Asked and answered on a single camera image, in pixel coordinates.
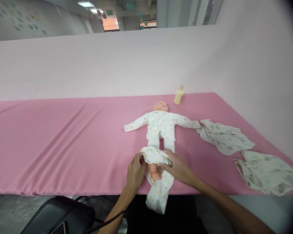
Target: white onesie with print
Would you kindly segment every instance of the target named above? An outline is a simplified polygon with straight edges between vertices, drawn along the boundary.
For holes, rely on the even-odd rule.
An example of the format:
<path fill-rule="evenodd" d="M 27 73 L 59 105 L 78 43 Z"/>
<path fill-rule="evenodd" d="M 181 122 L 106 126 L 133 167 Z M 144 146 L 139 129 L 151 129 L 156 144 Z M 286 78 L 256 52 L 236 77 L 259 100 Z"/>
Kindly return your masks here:
<path fill-rule="evenodd" d="M 185 128 L 200 129 L 198 121 L 191 121 L 187 117 L 179 114 L 169 113 L 163 110 L 155 110 L 144 114 L 136 121 L 124 126 L 125 132 L 133 131 L 147 125 L 148 146 L 157 149 L 160 147 L 160 138 L 164 139 L 164 148 L 174 152 L 176 141 L 175 125 Z"/>
<path fill-rule="evenodd" d="M 154 148 L 153 146 L 143 147 L 141 149 L 146 163 L 165 163 L 171 165 L 171 158 L 165 152 Z M 162 179 L 154 181 L 151 179 L 149 170 L 146 170 L 145 176 L 151 184 L 151 189 L 146 196 L 146 206 L 159 214 L 164 214 L 168 199 L 168 193 L 173 185 L 174 177 L 167 171 L 163 171 Z"/>

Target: folded baby clothes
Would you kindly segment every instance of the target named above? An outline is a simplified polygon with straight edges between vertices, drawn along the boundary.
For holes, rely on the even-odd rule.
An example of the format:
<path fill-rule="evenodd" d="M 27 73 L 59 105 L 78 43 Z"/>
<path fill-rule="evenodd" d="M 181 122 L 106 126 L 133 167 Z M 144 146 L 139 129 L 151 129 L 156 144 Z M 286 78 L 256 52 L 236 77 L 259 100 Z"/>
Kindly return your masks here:
<path fill-rule="evenodd" d="M 293 190 L 293 168 L 282 159 L 248 150 L 242 155 L 245 160 L 233 161 L 249 188 L 277 196 Z"/>
<path fill-rule="evenodd" d="M 145 162 L 148 164 L 172 164 L 168 154 L 157 148 L 154 148 L 153 146 L 143 147 L 141 152 L 143 153 Z M 149 194 L 146 196 L 146 205 L 149 209 L 163 215 L 165 213 L 168 193 L 174 182 L 174 177 L 167 171 L 163 171 L 162 179 L 154 181 L 151 179 L 149 170 L 146 170 L 145 176 L 152 186 Z"/>
<path fill-rule="evenodd" d="M 216 145 L 217 149 L 224 155 L 249 150 L 255 145 L 239 128 L 213 123 L 210 119 L 201 120 L 200 122 L 205 125 L 202 129 L 196 130 L 201 138 Z"/>

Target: person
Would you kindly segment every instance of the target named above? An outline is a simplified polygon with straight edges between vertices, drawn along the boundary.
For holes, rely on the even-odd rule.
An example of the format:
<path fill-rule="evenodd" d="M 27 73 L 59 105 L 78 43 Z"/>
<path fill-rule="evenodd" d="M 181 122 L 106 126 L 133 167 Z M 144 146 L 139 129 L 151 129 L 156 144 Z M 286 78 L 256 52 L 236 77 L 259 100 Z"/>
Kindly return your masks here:
<path fill-rule="evenodd" d="M 164 150 L 172 160 L 172 166 L 160 164 L 181 183 L 198 190 L 207 197 L 241 234 L 274 233 L 264 222 L 232 198 L 197 178 L 190 168 L 171 150 Z M 105 221 L 127 209 L 127 233 L 207 233 L 202 220 L 196 214 L 194 196 L 169 196 L 164 215 L 146 207 L 145 195 L 136 195 L 144 179 L 146 163 L 142 153 L 136 154 L 128 166 L 126 185 Z M 124 214 L 102 227 L 98 234 L 118 232 Z"/>

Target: black pants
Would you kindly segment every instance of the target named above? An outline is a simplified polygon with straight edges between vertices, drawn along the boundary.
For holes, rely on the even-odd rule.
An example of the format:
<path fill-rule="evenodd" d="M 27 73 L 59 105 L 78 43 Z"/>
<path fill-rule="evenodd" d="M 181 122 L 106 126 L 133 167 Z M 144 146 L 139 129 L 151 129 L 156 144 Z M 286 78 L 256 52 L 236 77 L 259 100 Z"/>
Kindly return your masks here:
<path fill-rule="evenodd" d="M 203 233 L 207 231 L 197 216 L 192 195 L 168 196 L 165 214 L 158 214 L 146 206 L 146 195 L 136 195 L 126 215 L 127 234 L 136 233 Z"/>

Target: baby garment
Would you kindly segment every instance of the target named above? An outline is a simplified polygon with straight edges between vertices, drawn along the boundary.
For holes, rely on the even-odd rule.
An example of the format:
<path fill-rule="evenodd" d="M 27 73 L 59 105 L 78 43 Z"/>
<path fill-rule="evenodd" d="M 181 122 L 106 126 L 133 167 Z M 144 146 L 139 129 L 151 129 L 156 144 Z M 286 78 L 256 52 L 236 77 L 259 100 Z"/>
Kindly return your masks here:
<path fill-rule="evenodd" d="M 153 146 L 143 147 L 141 152 L 143 153 L 145 162 L 148 164 L 172 164 L 171 158 L 168 154 L 157 148 L 154 148 Z M 162 179 L 154 181 L 151 179 L 149 170 L 146 170 L 145 176 L 152 186 L 148 195 L 146 196 L 146 205 L 149 209 L 163 215 L 166 209 L 168 193 L 174 182 L 174 177 L 167 171 L 163 171 Z"/>
<path fill-rule="evenodd" d="M 216 145 L 217 149 L 224 155 L 249 150 L 255 145 L 239 128 L 213 123 L 210 119 L 201 120 L 200 122 L 205 125 L 202 129 L 196 129 L 201 138 Z"/>
<path fill-rule="evenodd" d="M 248 150 L 242 155 L 245 160 L 233 161 L 249 188 L 277 196 L 293 190 L 293 168 L 282 159 Z"/>
<path fill-rule="evenodd" d="M 147 145 L 153 146 L 154 148 L 159 149 L 160 148 L 160 138 L 161 138 L 160 134 L 158 134 L 157 137 L 150 138 L 147 141 Z M 164 149 L 165 150 L 172 150 L 172 152 L 175 153 L 175 142 L 172 140 L 164 139 Z"/>
<path fill-rule="evenodd" d="M 124 126 L 125 132 L 136 130 L 147 125 L 147 139 L 157 137 L 159 134 L 166 140 L 175 141 L 175 125 L 185 128 L 201 128 L 198 121 L 191 121 L 179 114 L 163 110 L 155 110 L 144 114 L 136 121 Z"/>

